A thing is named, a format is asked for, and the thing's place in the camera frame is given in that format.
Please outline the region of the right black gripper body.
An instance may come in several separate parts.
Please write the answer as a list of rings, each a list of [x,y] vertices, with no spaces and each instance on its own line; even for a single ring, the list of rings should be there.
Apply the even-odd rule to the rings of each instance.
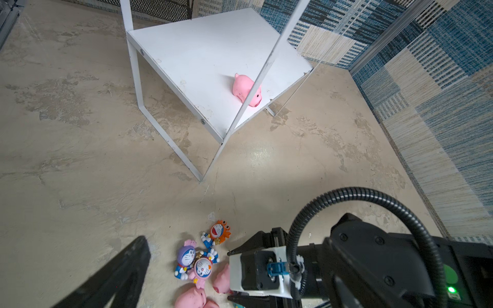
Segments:
[[[230,257],[244,252],[262,250],[284,246],[286,248],[287,233],[282,228],[273,228],[270,232],[259,231],[248,239],[241,246],[230,250],[227,255]],[[302,307],[300,300],[286,299],[276,296],[249,296],[246,293],[231,291],[227,300],[234,307]]]

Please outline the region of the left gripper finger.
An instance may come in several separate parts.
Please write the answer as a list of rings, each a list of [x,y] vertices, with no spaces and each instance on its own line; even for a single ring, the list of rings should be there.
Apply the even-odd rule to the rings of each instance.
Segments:
[[[55,307],[136,307],[151,253],[139,236]]]

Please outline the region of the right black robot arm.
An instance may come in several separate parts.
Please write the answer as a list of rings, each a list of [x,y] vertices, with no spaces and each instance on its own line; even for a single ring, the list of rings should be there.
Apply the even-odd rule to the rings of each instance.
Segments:
[[[365,201],[390,211],[408,229],[388,233],[347,213],[321,244],[300,246],[322,210]],[[289,231],[258,232],[229,253],[230,302],[243,307],[491,307],[492,247],[430,235],[395,198],[344,187],[309,202]]]

